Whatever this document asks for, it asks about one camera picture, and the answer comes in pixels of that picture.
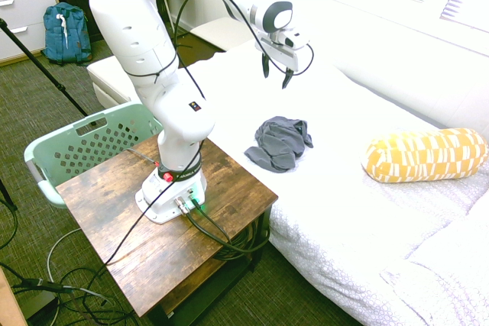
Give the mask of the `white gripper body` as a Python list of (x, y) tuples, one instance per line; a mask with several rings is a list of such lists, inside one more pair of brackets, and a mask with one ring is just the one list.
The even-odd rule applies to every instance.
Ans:
[(269, 57), (269, 62), (274, 62), (284, 65), (286, 68), (292, 69), (294, 72), (300, 71), (299, 54), (302, 48), (293, 49), (284, 44), (274, 43), (271, 39), (263, 34), (257, 36), (255, 47)]

